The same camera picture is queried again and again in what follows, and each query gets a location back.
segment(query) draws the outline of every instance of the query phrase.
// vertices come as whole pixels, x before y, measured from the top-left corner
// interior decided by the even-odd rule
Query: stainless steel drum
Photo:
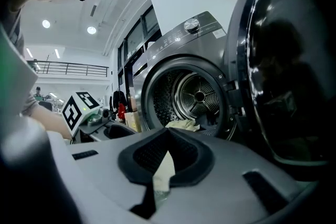
[[[164,126],[173,120],[219,115],[217,93],[205,78],[189,70],[172,70],[158,79],[153,85],[153,104]]]

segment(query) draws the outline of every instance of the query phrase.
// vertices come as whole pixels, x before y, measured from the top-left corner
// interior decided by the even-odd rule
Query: washing machine
[[[209,12],[162,36],[133,65],[142,130],[195,120],[205,135],[230,139],[235,130],[220,67],[226,32]]]
[[[205,134],[230,139],[236,123],[259,154],[323,167],[336,103],[326,1],[238,0],[227,34],[208,12],[174,28],[134,66],[145,129],[218,115]]]

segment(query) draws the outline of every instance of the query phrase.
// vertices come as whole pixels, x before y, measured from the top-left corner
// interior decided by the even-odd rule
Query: balcony railing
[[[71,62],[27,61],[37,74],[107,77],[108,67]]]

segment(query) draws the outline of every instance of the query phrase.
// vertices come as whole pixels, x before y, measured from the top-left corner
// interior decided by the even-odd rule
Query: control knob
[[[184,23],[184,29],[189,32],[193,32],[199,28],[199,24],[200,22],[197,19],[191,18]]]

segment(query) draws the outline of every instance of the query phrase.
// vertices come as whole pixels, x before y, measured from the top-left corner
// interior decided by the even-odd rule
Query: ceiling light
[[[55,49],[55,53],[56,53],[57,58],[59,59],[60,57],[59,57],[59,54],[58,54],[58,50],[57,50],[57,49]]]
[[[50,22],[48,20],[44,20],[42,22],[42,25],[43,25],[44,28],[49,28],[50,27]]]
[[[93,27],[93,26],[90,26],[90,27],[88,27],[88,33],[89,34],[95,34],[97,32],[97,30]]]
[[[30,52],[30,50],[29,50],[28,48],[27,48],[26,50],[27,50],[29,56],[30,56],[30,57],[33,57],[33,55],[32,55],[32,53]]]

